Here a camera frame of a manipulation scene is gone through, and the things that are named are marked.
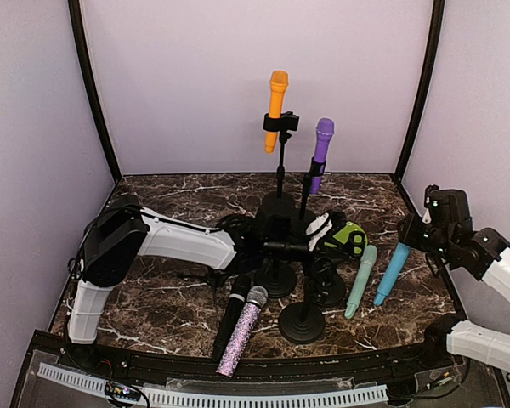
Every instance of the light blue tube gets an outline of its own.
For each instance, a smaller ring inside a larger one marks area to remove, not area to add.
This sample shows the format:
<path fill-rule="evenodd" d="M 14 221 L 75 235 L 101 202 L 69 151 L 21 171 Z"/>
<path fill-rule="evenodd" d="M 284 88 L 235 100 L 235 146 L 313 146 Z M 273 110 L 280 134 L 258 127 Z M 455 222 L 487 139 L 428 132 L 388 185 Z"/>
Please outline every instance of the light blue tube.
<path fill-rule="evenodd" d="M 349 293 L 348 301 L 346 303 L 346 313 L 344 314 L 346 319 L 351 319 L 355 315 L 355 311 L 359 307 L 360 300 L 363 298 L 365 292 L 366 282 L 371 274 L 372 267 L 376 263 L 377 259 L 377 248 L 373 245 L 368 245 L 363 252 L 363 256 L 360 259 L 359 272 L 355 277 L 354 287 L 351 288 Z"/>
<path fill-rule="evenodd" d="M 404 268 L 406 260 L 410 255 L 411 248 L 402 242 L 397 244 L 391 262 L 385 274 L 383 274 L 380 286 L 377 287 L 377 294 L 374 297 L 374 304 L 381 306 L 385 298 L 393 290 L 394 283 L 399 278 L 400 271 Z"/>

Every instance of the round stand base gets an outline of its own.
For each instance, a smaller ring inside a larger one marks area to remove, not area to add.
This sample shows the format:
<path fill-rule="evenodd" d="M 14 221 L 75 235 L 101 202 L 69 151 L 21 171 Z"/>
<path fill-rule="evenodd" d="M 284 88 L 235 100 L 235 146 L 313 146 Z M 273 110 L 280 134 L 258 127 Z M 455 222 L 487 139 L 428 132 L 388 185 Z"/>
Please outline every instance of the round stand base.
<path fill-rule="evenodd" d="M 339 274 L 332 274 L 332 285 L 325 286 L 325 292 L 327 295 L 323 302 L 319 302 L 316 298 L 314 303 L 324 308 L 331 308 L 336 306 L 346 296 L 346 284 L 343 283 L 343 279 Z"/>
<path fill-rule="evenodd" d="M 268 262 L 255 274 L 255 285 L 264 287 L 271 299 L 284 298 L 297 287 L 297 273 L 290 265 L 280 263 L 276 274 L 272 262 Z"/>
<path fill-rule="evenodd" d="M 321 311 L 311 306 L 305 321 L 300 321 L 304 303 L 292 303 L 280 313 L 280 333 L 295 344 L 310 344 L 321 336 L 325 329 L 325 316 Z"/>
<path fill-rule="evenodd" d="M 295 199 L 292 195 L 286 193 L 285 191 L 282 191 L 281 198 L 278 198 L 276 192 L 272 191 L 271 193 L 265 195 L 261 201 L 261 207 L 273 207 L 276 205 L 294 209 Z"/>

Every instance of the microphone handle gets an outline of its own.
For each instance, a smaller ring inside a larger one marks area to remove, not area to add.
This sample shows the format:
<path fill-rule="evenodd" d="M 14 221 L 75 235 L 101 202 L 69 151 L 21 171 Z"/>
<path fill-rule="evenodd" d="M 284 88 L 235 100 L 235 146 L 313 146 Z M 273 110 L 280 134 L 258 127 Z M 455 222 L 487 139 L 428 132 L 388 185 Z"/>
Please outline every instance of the microphone handle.
<path fill-rule="evenodd" d="M 408 257 L 410 256 L 411 248 L 402 242 L 397 244 L 394 250 L 391 262 L 383 274 L 382 281 L 377 287 L 377 293 L 374 297 L 374 304 L 382 306 L 383 301 L 389 295 L 397 279 L 399 279 L 400 271 L 404 268 Z"/>
<path fill-rule="evenodd" d="M 230 336 L 235 329 L 236 322 L 240 317 L 241 311 L 244 308 L 245 301 L 237 297 L 231 297 L 229 304 L 224 312 L 223 319 L 219 325 L 218 334 L 213 341 L 212 360 L 219 361 L 223 356 L 223 352 L 227 347 Z"/>
<path fill-rule="evenodd" d="M 331 119 L 320 119 L 315 129 L 317 142 L 315 143 L 314 162 L 325 164 L 326 154 L 329 151 L 332 135 L 334 134 L 334 122 Z M 321 174 L 325 171 L 325 166 L 321 169 Z M 317 194 L 320 190 L 321 176 L 312 178 L 312 185 L 309 189 L 310 194 Z"/>
<path fill-rule="evenodd" d="M 253 327 L 257 323 L 261 308 L 254 303 L 246 303 L 241 311 L 235 330 L 230 337 L 229 344 L 224 351 L 216 372 L 226 377 L 232 377 L 238 362 L 246 350 Z"/>

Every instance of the glitter microphone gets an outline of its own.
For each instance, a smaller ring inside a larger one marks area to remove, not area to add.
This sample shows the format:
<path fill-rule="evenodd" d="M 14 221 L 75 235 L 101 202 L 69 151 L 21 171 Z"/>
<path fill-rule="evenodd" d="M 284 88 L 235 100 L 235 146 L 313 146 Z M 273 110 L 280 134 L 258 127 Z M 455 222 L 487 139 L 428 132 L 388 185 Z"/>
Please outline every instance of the glitter microphone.
<path fill-rule="evenodd" d="M 331 119 L 320 119 L 315 129 L 317 143 L 315 144 L 314 162 L 322 164 L 321 174 L 325 171 L 326 153 L 329 150 L 332 135 L 334 134 L 334 122 Z M 312 179 L 312 187 L 309 189 L 310 194 L 317 194 L 320 190 L 321 176 Z"/>
<path fill-rule="evenodd" d="M 244 354 L 249 337 L 252 334 L 253 327 L 257 323 L 261 309 L 269 299 L 269 294 L 262 286 L 254 286 L 247 294 L 247 301 L 244 309 L 241 311 L 235 330 L 232 332 L 229 344 L 224 351 L 223 358 L 219 362 L 218 369 L 215 371 L 226 377 L 232 377 L 235 373 L 241 355 Z"/>

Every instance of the microphone clip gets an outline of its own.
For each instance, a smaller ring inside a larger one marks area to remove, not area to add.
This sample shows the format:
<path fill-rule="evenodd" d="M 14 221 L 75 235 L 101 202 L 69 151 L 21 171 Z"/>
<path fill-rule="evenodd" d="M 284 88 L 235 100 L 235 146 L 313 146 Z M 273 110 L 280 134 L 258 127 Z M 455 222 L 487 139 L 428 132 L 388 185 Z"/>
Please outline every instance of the microphone clip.
<path fill-rule="evenodd" d="M 310 177 L 310 183 L 312 181 L 311 178 L 321 177 L 323 175 L 323 173 L 325 172 L 325 165 L 326 160 L 322 163 L 318 163 L 317 161 L 315 161 L 315 157 L 312 157 L 312 163 L 309 167 L 309 171 L 306 173 Z"/>
<path fill-rule="evenodd" d="M 296 132 L 298 129 L 299 117 L 291 111 L 282 113 L 279 118 L 264 115 L 263 129 L 267 132 Z"/>

